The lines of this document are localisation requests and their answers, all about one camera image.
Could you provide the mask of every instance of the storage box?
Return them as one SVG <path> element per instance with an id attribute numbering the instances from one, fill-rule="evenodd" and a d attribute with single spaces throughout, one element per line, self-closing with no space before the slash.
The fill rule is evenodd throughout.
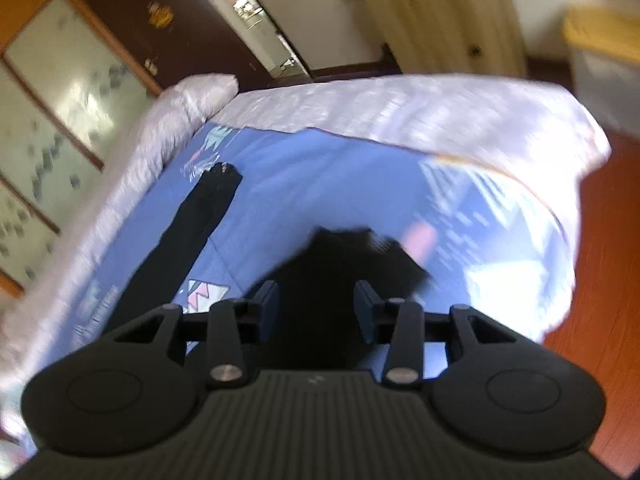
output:
<path id="1" fill-rule="evenodd" d="M 603 126 L 640 137 L 640 17 L 571 7 L 564 38 L 580 102 Z"/>

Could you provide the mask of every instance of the blue blanket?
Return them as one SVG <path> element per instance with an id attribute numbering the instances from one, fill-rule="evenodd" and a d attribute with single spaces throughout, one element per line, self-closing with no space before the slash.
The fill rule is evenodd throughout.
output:
<path id="1" fill-rule="evenodd" d="M 208 123 L 127 218 L 43 365 L 99 336 L 133 272 L 218 161 L 243 179 L 175 298 L 188 312 L 242 295 L 306 246 L 317 226 L 367 226 L 400 240 L 433 278 L 416 294 L 425 309 L 471 304 L 525 334 L 572 266 L 554 216 L 503 174 L 315 129 L 283 134 Z M 437 375 L 446 367 L 442 346 L 425 352 L 425 375 Z"/>

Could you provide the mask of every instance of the white bedsheet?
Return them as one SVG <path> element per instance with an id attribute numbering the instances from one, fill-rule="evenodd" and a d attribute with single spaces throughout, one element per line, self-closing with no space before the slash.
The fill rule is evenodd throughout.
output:
<path id="1" fill-rule="evenodd" d="M 577 185 L 610 150 L 585 108 L 555 85 L 463 75 L 391 76 L 248 92 L 231 100 L 236 92 L 232 76 L 188 78 L 166 91 L 113 153 L 99 189 L 63 232 L 38 283 L 4 320 L 0 394 L 15 391 L 36 371 L 70 302 L 124 219 L 211 116 L 236 128 L 295 132 L 317 127 L 491 166 L 520 180 L 547 204 L 574 254 Z M 566 294 L 548 313 L 548 328 L 566 315 L 573 284 L 571 274 Z M 10 431 L 6 415 L 15 410 L 5 410 L 5 400 L 2 424 Z"/>

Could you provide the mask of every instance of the frosted glass panel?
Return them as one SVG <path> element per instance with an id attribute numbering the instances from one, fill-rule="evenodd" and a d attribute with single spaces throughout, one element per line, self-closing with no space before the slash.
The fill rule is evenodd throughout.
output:
<path id="1" fill-rule="evenodd" d="M 51 0 L 9 46 L 6 58 L 102 160 L 154 99 L 66 0 Z"/>
<path id="2" fill-rule="evenodd" d="M 0 64 L 0 172 L 54 224 L 63 226 L 100 177 Z"/>
<path id="3" fill-rule="evenodd" d="M 28 288 L 55 240 L 56 234 L 0 184 L 0 268 Z"/>

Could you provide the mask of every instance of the ribbed black surface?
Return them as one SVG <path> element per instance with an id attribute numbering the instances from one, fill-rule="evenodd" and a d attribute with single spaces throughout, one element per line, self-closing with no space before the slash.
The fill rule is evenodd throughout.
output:
<path id="1" fill-rule="evenodd" d="M 443 431 L 411 393 L 367 373 L 263 372 L 209 397 L 152 449 L 112 459 L 40 452 L 15 480 L 607 479 L 585 452 L 551 462 L 500 460 Z"/>

